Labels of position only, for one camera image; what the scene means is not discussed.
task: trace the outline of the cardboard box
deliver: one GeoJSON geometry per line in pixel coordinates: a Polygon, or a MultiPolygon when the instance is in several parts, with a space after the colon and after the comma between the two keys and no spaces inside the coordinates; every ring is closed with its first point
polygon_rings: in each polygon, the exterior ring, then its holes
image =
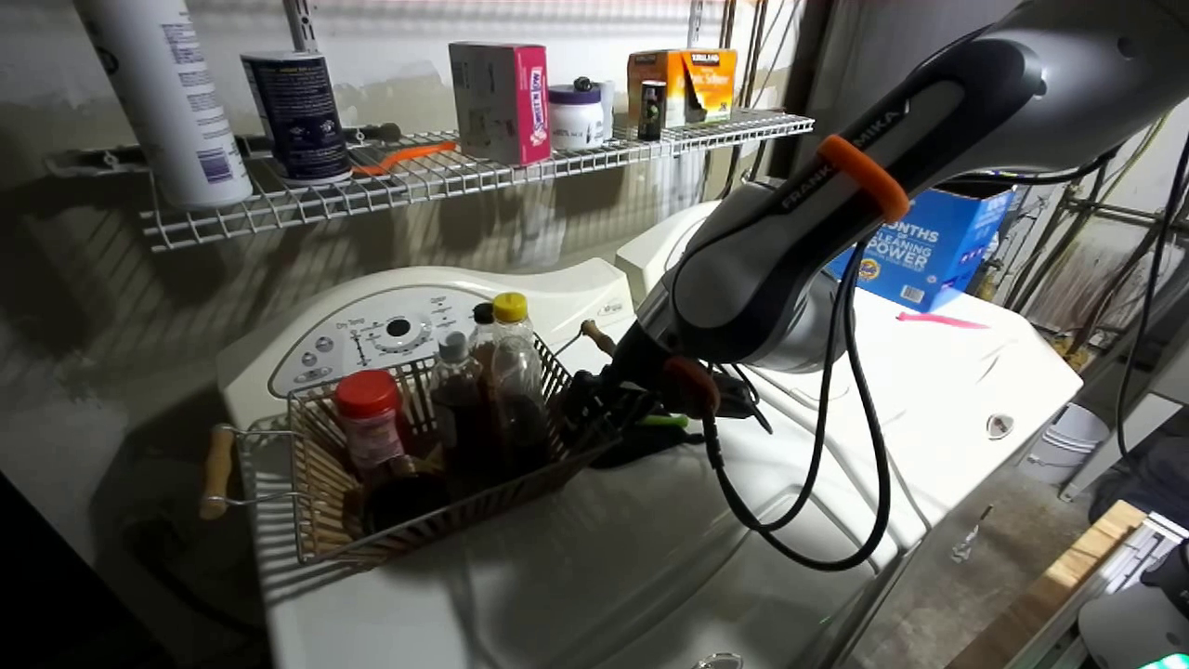
{"type": "Polygon", "coordinates": [[[627,138],[640,138],[648,101],[643,81],[664,81],[662,125],[729,118],[734,107],[733,50],[670,50],[627,55],[627,138]]]}
{"type": "Polygon", "coordinates": [[[551,76],[544,44],[448,44],[456,143],[494,163],[551,160],[551,76]]]}
{"type": "MultiPolygon", "coordinates": [[[[941,309],[982,273],[1008,203],[1012,190],[994,196],[916,192],[913,207],[866,246],[857,286],[916,311],[941,309]]],[[[836,255],[828,273],[844,275],[846,255],[836,255]]]]}

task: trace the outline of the wooden board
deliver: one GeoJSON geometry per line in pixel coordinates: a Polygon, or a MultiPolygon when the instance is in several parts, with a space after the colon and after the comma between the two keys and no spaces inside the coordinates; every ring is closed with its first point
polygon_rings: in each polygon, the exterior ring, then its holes
{"type": "Polygon", "coordinates": [[[1012,602],[951,669],[1003,669],[1048,625],[1056,611],[1112,559],[1112,552],[1145,523],[1128,503],[1113,503],[1079,543],[1056,559],[1024,596],[1012,602]]]}

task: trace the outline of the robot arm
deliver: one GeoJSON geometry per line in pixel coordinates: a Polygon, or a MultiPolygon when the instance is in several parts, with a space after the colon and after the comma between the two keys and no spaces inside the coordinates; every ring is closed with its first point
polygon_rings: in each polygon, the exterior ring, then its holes
{"type": "MultiPolygon", "coordinates": [[[[1087,163],[1184,92],[1184,0],[1029,0],[926,61],[846,143],[913,192],[976,166],[1087,163]]],[[[734,190],[648,298],[609,377],[648,383],[674,353],[820,366],[833,298],[820,265],[877,218],[825,160],[779,190],[734,190]]]]}

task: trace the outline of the can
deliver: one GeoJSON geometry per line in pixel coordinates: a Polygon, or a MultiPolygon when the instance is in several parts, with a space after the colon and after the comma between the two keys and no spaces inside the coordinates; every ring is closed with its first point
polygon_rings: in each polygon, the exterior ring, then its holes
{"type": "Polygon", "coordinates": [[[640,81],[640,138],[656,143],[664,129],[664,81],[640,81]]]}
{"type": "Polygon", "coordinates": [[[319,51],[269,51],[240,55],[240,62],[287,184],[312,186],[350,179],[326,61],[319,51]]]}
{"type": "Polygon", "coordinates": [[[254,184],[181,0],[73,0],[156,190],[169,207],[228,207],[254,184]]]}

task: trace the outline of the black cable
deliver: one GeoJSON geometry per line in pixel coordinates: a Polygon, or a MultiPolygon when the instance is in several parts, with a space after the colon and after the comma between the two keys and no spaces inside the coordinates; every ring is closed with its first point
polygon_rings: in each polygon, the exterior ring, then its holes
{"type": "Polygon", "coordinates": [[[866,372],[862,372],[862,362],[857,362],[857,346],[853,346],[853,281],[857,281],[857,265],[862,265],[862,252],[866,252],[866,243],[853,246],[849,259],[846,259],[846,273],[844,273],[844,286],[836,293],[836,306],[844,306],[841,311],[833,309],[833,326],[844,324],[844,337],[846,337],[846,362],[849,362],[849,372],[853,372],[853,387],[857,387],[857,402],[862,402],[862,412],[866,412],[866,426],[869,426],[869,438],[873,438],[873,461],[877,461],[877,519],[866,534],[866,543],[849,555],[849,559],[841,559],[841,560],[817,560],[817,559],[806,559],[797,552],[791,552],[789,543],[779,543],[752,511],[748,503],[738,497],[738,492],[733,486],[729,473],[726,473],[726,461],[721,461],[721,443],[716,443],[716,425],[712,415],[702,415],[702,431],[707,431],[707,456],[712,466],[712,477],[733,504],[733,513],[738,518],[742,527],[757,530],[771,552],[779,552],[789,560],[794,564],[806,564],[806,569],[820,569],[820,574],[844,574],[844,569],[853,569],[862,560],[873,559],[873,552],[882,548],[884,530],[889,530],[889,518],[892,518],[892,473],[889,473],[889,445],[884,445],[884,431],[882,431],[882,420],[877,420],[877,410],[873,410],[873,398],[869,398],[869,387],[866,387],[866,372]]]}
{"type": "Polygon", "coordinates": [[[1029,232],[1035,232],[1035,218],[1040,218],[1043,203],[1048,203],[1048,196],[1035,196],[1035,202],[1033,202],[1033,192],[1019,196],[1014,213],[1003,216],[1003,232],[1001,232],[1003,246],[994,246],[987,265],[1001,265],[1001,268],[1014,268],[1019,265],[1019,255],[1024,252],[1024,243],[1012,243],[1012,236],[1019,236],[1019,228],[1024,228],[1023,238],[1029,232]]]}
{"type": "Polygon", "coordinates": [[[1075,362],[1075,353],[1098,331],[1105,315],[1112,311],[1113,298],[1121,293],[1121,286],[1128,281],[1138,265],[1153,252],[1155,238],[1159,238],[1159,232],[1153,228],[1138,243],[1138,250],[1118,265],[1118,273],[1105,281],[1105,289],[1087,306],[1085,320],[1075,326],[1075,342],[1067,348],[1067,362],[1075,362]]]}
{"type": "Polygon", "coordinates": [[[1035,298],[1035,289],[1040,289],[1040,281],[1048,278],[1050,265],[1059,265],[1059,259],[1067,255],[1067,250],[1079,243],[1079,236],[1085,232],[1096,202],[1105,196],[1106,166],[1112,166],[1112,160],[1105,160],[1105,163],[1096,166],[1093,186],[1087,186],[1087,202],[1085,202],[1085,207],[1079,213],[1079,218],[1067,228],[1067,236],[1050,246],[1050,252],[1035,265],[1035,273],[1029,268],[1029,275],[1019,278],[1019,281],[1024,281],[1023,293],[1019,293],[1019,309],[1024,309],[1024,306],[1035,298]]]}
{"type": "Polygon", "coordinates": [[[833,306],[828,306],[828,324],[825,324],[825,353],[820,353],[820,379],[817,379],[817,420],[812,420],[812,445],[809,445],[809,470],[806,470],[806,481],[801,481],[801,492],[794,495],[794,503],[765,523],[765,530],[775,530],[783,523],[791,523],[801,504],[812,497],[812,486],[817,486],[817,473],[820,473],[820,454],[825,454],[825,426],[828,426],[828,394],[833,394],[833,348],[841,342],[841,324],[846,324],[844,315],[844,300],[846,300],[846,281],[857,281],[857,259],[862,250],[849,252],[846,268],[844,268],[844,278],[841,278],[841,289],[833,293],[833,306]]]}
{"type": "Polygon", "coordinates": [[[1145,281],[1145,306],[1141,306],[1141,324],[1128,337],[1128,353],[1124,353],[1124,367],[1121,367],[1121,379],[1118,379],[1118,394],[1113,394],[1113,445],[1118,454],[1124,456],[1128,445],[1124,445],[1124,398],[1128,398],[1128,377],[1138,367],[1138,353],[1141,353],[1141,342],[1147,333],[1147,320],[1153,320],[1153,300],[1155,300],[1155,281],[1159,281],[1159,259],[1163,259],[1163,246],[1167,246],[1167,236],[1181,213],[1181,202],[1184,202],[1184,171],[1189,171],[1189,138],[1181,144],[1181,155],[1179,155],[1179,171],[1175,171],[1175,184],[1171,184],[1171,192],[1167,192],[1167,203],[1163,203],[1163,216],[1155,222],[1155,250],[1153,250],[1153,265],[1147,265],[1147,281],[1145,281]]]}
{"type": "Polygon", "coordinates": [[[1075,190],[1062,190],[1059,203],[1050,207],[1048,222],[1040,222],[1040,238],[1033,243],[1033,250],[1024,252],[1024,259],[1019,265],[1019,281],[1008,289],[1003,306],[1019,311],[1019,293],[1029,281],[1040,252],[1048,250],[1048,238],[1059,232],[1059,222],[1067,218],[1067,203],[1075,202],[1075,190]]]}

